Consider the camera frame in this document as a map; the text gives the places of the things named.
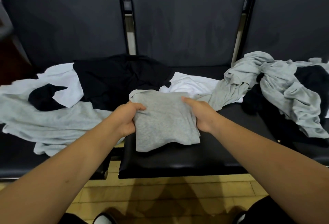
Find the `tiled floor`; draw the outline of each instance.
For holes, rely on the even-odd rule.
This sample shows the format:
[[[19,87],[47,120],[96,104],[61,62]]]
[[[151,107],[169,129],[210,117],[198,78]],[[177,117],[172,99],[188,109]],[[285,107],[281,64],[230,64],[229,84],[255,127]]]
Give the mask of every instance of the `tiled floor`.
[[[119,180],[119,166],[111,161],[106,180],[87,182],[67,212],[88,223],[111,208],[120,224],[226,224],[237,206],[267,195],[249,174]]]

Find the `left hand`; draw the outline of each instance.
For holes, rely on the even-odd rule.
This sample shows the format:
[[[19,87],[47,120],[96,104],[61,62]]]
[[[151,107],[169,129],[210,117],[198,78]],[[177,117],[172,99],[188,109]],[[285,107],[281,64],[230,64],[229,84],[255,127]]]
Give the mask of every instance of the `left hand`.
[[[116,131],[120,135],[120,138],[128,136],[136,131],[133,118],[138,110],[146,110],[146,107],[140,103],[129,101],[124,105],[120,105],[109,116],[117,123]]]

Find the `forearm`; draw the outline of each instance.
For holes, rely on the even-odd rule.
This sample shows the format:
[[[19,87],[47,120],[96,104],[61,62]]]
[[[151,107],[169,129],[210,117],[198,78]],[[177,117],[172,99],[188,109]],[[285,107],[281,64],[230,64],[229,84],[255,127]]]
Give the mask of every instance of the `forearm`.
[[[0,191],[3,223],[58,223],[120,136],[108,117],[64,150]]]
[[[298,223],[329,219],[329,170],[216,114],[212,134]]]

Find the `shoe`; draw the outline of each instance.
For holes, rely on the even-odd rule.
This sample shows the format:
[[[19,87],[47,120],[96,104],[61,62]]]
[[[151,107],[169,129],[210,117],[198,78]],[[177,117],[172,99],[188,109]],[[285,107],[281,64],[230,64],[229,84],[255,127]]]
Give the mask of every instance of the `shoe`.
[[[100,213],[94,219],[93,224],[117,224],[117,221],[110,214]]]
[[[245,218],[246,213],[247,213],[247,211],[242,211],[242,212],[238,213],[236,215],[236,217],[234,218],[232,224],[239,224],[239,223],[242,224],[242,221]]]

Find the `hand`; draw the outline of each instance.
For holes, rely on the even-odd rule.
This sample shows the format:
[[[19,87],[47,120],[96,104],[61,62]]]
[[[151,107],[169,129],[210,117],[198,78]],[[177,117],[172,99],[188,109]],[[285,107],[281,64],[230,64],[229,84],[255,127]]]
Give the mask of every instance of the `hand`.
[[[109,116],[117,123],[116,131],[120,138],[128,136],[136,131],[133,118],[138,110],[146,110],[146,107],[140,103],[132,103],[129,101],[124,105],[120,105]]]
[[[182,101],[192,107],[196,116],[196,126],[204,132],[212,132],[218,113],[204,101],[197,101],[182,96]]]

